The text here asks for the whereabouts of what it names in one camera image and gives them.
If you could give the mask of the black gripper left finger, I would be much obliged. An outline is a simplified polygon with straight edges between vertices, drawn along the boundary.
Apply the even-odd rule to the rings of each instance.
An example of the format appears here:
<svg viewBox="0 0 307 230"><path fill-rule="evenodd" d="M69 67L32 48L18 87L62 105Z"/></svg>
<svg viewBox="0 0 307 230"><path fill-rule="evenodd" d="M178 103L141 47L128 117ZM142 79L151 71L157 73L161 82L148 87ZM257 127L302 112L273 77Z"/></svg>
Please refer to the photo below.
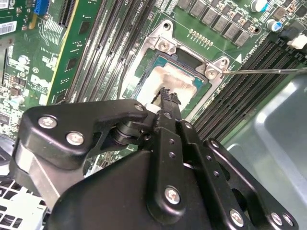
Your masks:
<svg viewBox="0 0 307 230"><path fill-rule="evenodd" d="M153 217L181 217L186 189L172 93L162 88L152 112L134 99L34 107L21 119L13 159L50 212L70 187L140 151L153 151L146 207Z"/></svg>

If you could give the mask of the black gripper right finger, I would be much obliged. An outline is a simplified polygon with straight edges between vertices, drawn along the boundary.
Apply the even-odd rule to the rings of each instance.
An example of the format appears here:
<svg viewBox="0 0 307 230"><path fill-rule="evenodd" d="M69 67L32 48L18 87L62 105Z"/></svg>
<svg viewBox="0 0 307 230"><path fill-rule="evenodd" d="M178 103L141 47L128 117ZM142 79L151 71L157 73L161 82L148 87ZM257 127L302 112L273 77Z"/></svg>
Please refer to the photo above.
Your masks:
<svg viewBox="0 0 307 230"><path fill-rule="evenodd" d="M293 215L217 140L201 141L181 118L171 95L182 140L188 189L187 216L175 230L296 230Z"/></svg>

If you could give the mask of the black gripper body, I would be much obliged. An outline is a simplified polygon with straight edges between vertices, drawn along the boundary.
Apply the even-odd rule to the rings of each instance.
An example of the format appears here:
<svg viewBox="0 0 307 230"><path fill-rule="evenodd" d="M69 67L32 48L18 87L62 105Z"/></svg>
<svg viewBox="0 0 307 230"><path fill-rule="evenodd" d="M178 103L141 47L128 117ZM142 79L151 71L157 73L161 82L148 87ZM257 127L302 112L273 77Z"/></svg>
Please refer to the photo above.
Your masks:
<svg viewBox="0 0 307 230"><path fill-rule="evenodd" d="M185 168L185 215L176 223L157 222L146 207L153 151L140 151L85 178L64 192L46 223L47 230L210 230L194 172Z"/></svg>

